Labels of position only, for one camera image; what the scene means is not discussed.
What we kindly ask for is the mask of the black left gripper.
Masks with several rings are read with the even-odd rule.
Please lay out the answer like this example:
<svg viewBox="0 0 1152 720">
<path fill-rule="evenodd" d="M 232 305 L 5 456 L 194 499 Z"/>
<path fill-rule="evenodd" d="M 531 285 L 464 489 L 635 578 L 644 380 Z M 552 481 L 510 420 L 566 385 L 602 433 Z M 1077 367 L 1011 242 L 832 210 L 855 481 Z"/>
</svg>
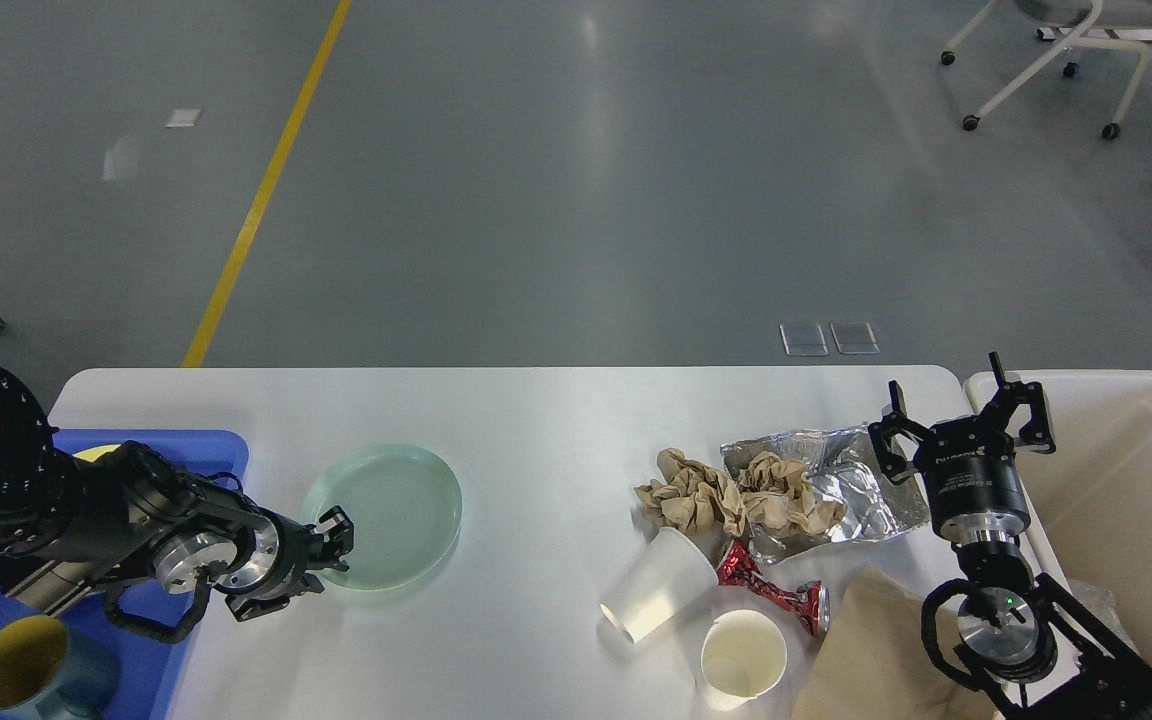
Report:
<svg viewBox="0 0 1152 720">
<path fill-rule="evenodd" d="M 347 573 L 355 548 L 355 524 L 340 505 L 329 506 L 314 526 L 265 511 L 252 532 L 251 553 L 236 570 L 218 579 L 238 623 L 287 609 L 293 598 L 321 594 L 312 571 Z"/>
</svg>

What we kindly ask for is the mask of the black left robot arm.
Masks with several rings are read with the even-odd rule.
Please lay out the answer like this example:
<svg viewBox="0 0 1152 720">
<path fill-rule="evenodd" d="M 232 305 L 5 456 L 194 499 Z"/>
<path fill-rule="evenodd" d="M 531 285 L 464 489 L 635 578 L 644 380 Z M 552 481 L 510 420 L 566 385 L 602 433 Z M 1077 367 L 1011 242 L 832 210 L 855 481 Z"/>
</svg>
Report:
<svg viewBox="0 0 1152 720">
<path fill-rule="evenodd" d="M 323 592 L 321 570 L 348 568 L 343 507 L 298 523 L 150 445 L 129 439 L 86 460 L 55 433 L 0 366 L 0 591 L 33 611 L 55 617 L 97 594 L 109 624 L 177 644 L 214 594 L 242 623 Z"/>
</svg>

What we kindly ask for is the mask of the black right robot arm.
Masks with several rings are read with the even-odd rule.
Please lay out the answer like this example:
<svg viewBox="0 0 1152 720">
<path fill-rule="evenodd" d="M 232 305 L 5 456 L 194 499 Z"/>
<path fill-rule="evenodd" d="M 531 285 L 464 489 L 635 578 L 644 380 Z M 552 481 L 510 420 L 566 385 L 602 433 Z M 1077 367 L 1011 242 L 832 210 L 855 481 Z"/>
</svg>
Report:
<svg viewBox="0 0 1152 720">
<path fill-rule="evenodd" d="M 937 670 L 986 694 L 1006 719 L 1152 719 L 1152 666 L 1021 552 L 1030 528 L 1016 455 L 1056 450 L 1041 382 L 1011 381 L 977 414 L 923 425 L 900 382 L 867 427 L 882 477 L 919 477 L 933 532 L 960 577 L 922 602 L 922 646 Z"/>
</svg>

